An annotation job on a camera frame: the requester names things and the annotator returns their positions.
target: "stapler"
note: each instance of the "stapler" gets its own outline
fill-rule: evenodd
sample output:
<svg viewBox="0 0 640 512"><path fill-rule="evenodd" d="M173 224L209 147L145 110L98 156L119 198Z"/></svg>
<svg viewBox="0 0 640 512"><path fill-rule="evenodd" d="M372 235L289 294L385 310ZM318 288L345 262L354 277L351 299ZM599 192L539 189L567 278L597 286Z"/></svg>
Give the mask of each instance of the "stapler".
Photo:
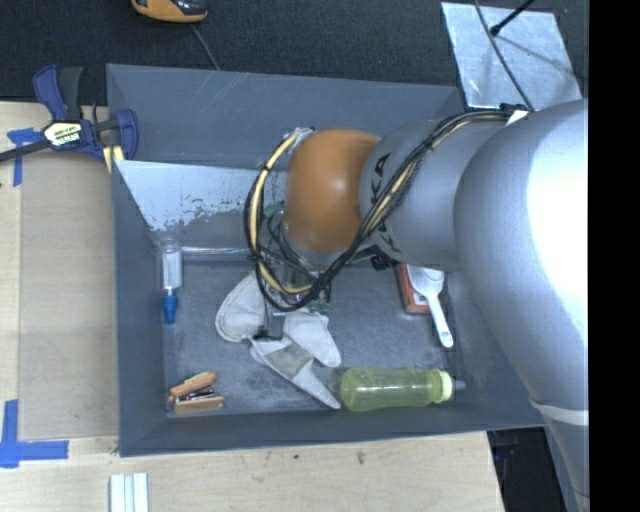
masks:
<svg viewBox="0 0 640 512"><path fill-rule="evenodd" d="M215 372L199 373L169 390L169 402L176 414L215 411L224 405L224 397L213 390Z"/></svg>

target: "wire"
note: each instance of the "wire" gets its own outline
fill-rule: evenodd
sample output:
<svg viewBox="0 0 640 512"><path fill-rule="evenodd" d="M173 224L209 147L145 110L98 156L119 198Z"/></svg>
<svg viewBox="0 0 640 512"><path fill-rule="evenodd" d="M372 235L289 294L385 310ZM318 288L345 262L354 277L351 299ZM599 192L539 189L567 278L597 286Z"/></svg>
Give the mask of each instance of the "wire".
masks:
<svg viewBox="0 0 640 512"><path fill-rule="evenodd" d="M267 228L269 230L269 234L271 235L271 239L269 243L275 241L278 249L280 250L281 255L276 255L273 253L272 255L280 259L281 261L288 263L294 270L304 274L308 279L315 279L314 276L309 270L303 267L298 263L297 255L293 252L293 249L289 246L287 241L281 236L282 233L282 224L278 224L275 228L273 227L273 216L269 218L267 221Z"/></svg>
<svg viewBox="0 0 640 512"><path fill-rule="evenodd" d="M516 77L513 76L513 73L511 72L511 69L507 65L506 61L504 60L504 57L502 56L502 53L498 49L498 45L493 40L493 36L491 35L491 32L489 30L489 26L487 25L487 21L484 19L484 15L482 14L482 11L480 10L480 5L478 4L478 0L473 0L473 3L476 6L476 11L478 13L478 17L480 18L480 22L482 23L482 28L484 29L485 33L487 34L487 37L489 38L489 42L491 43L491 46L493 46L493 51L496 53L496 56L498 57L498 59L502 63L502 67L504 68L504 70L507 73L507 75L509 75L509 79L511 80L511 82L513 83L515 88L517 89L518 94L520 94L520 97L524 101L524 104L526 105L526 107L529 110L531 110L533 112L535 109L533 108L531 100L527 97L525 92L522 90L522 87L520 87L520 84L516 80Z"/></svg>
<svg viewBox="0 0 640 512"><path fill-rule="evenodd" d="M275 277L275 272L269 266L269 263L263 256L263 253L268 254L268 252L265 251L265 248L262 247L258 241L258 233L260 231L260 219L258 217L258 210L262 209L260 198L262 197L262 193L264 191L265 181L278 158L280 158L280 156L284 154L287 149L291 148L295 144L301 132L297 131L297 133L294 132L293 134L287 136L276 148L272 156L260 171L253 186L251 187L251 190L247 195L247 201L245 203L243 216L245 235L247 237L249 251L251 253L251 256L256 261L256 276L258 278L260 290L265 299L275 308L281 311L288 312L300 309L311 301L316 300L320 297L323 291L325 293L329 293L329 286L338 272L340 272L340 270L345 265L351 262L354 255L358 253L358 250L362 243L365 242L373 234L373 232L378 229L382 222L384 222L384 220L400 204L406 192L408 191L413 178L420 168L423 159L431 151L433 151L433 149L438 146L438 144L440 144L444 140L444 138L451 135L465 124L473 121L506 121L512 115L513 110L513 107L505 107L501 110L472 111L447 118L439 123L435 130L429 135L429 137L423 140L416 148L414 148L410 152L410 154L398 167L389 182L384 186L375 204L367 212L367 215L365 215L360 228L358 229L358 232L353 239L353 242L347 248L347 250L345 250L340 256L338 256L323 272L320 272L317 277L310 275L309 272L305 270L304 274L307 279L313 279L313 281L306 286L298 288L286 287L278 281L278 279ZM267 226L269 226L270 222L271 219L267 221ZM293 251L290 248L288 251L284 250L280 243L278 243L278 245L280 246L283 257L277 257L276 259L295 269L298 262L296 260L295 254L291 254ZM284 302L288 304L288 306L283 306L281 304L281 301L275 300L267 290L265 283L268 284L274 291L280 293L281 299L283 299ZM287 299L287 296L295 297L297 302L292 303Z"/></svg>
<svg viewBox="0 0 640 512"><path fill-rule="evenodd" d="M213 56L213 53L211 53L211 50L209 49L209 45L204 40L204 37L202 37L202 34L200 33L200 31L195 27L195 25L191 25L191 30L193 30L193 33L196 35L196 37L198 38L198 41L200 41L200 44L204 48L204 51L207 53L207 57L209 57L209 60L213 65L213 69L215 69L216 71L220 71L220 66L218 65L218 61Z"/></svg>
<svg viewBox="0 0 640 512"><path fill-rule="evenodd" d="M491 35L492 36L497 36L504 27L506 27L509 23L511 23L515 18L520 16L520 14L525 9L527 9L535 1L536 0L527 0L520 7L518 7L515 11L513 11L511 14L509 14L509 16L507 16L505 19L503 19L500 23L496 23L493 27L491 27L491 30L489 31L489 32L491 32Z"/></svg>

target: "white spoon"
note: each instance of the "white spoon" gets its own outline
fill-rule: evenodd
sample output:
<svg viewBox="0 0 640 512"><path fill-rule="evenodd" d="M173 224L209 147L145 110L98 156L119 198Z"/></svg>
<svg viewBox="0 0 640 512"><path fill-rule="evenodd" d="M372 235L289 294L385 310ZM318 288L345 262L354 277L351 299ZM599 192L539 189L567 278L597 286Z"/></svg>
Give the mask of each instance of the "white spoon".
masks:
<svg viewBox="0 0 640 512"><path fill-rule="evenodd" d="M447 319L444 317L442 305L438 298L438 295L442 291L442 285L444 284L444 272L432 268L407 265L407 273L409 274L411 286L413 286L415 291L424 295L424 298L427 299L429 303L429 309L431 310L431 316L438 330L440 343L446 348L453 347L453 336L451 336L451 331L449 331L449 325L447 324Z"/></svg>

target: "gray tray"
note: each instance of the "gray tray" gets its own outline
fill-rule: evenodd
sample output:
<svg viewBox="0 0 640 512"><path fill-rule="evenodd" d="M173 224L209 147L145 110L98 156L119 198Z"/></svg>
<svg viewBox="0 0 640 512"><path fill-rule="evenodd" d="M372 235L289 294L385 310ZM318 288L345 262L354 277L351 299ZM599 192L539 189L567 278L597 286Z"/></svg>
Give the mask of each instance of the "gray tray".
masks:
<svg viewBox="0 0 640 512"><path fill-rule="evenodd" d="M162 324L159 236L171 233L190 246L245 247L242 202L218 208L216 176L237 177L238 191L230 189L235 198L256 164L296 126L346 126L383 136L402 124L459 112L455 89L111 66L109 104L136 112L137 158L166 162L123 162L113 171L122 455L541 424L459 274L448 277L447 313L457 342L452 351L437 344L428 318L403 312L391 270L345 269L329 313L344 366L437 366L464 379L467 390L439 406L329 410L254 362L246 344L221 340L214 327L217 308L251 269L242 253L187 256L176 324ZM203 181L207 173L212 178ZM208 198L197 214L190 206L194 189ZM211 369L218 372L225 407L174 416L168 387ZM316 373L332 381L330 370L318 366Z"/></svg>

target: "white cloth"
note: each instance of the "white cloth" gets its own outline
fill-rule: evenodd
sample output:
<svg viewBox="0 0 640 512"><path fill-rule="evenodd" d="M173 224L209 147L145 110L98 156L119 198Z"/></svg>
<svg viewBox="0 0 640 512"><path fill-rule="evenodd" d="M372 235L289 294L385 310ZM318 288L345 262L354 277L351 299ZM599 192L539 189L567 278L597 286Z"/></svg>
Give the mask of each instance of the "white cloth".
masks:
<svg viewBox="0 0 640 512"><path fill-rule="evenodd" d="M255 274L245 277L229 293L216 315L218 334L227 341L251 341L251 356L313 397L334 409L340 403L312 371L314 359L335 368L340 351L328 329L329 319L307 308L287 313L281 340L256 339L265 321L264 298Z"/></svg>

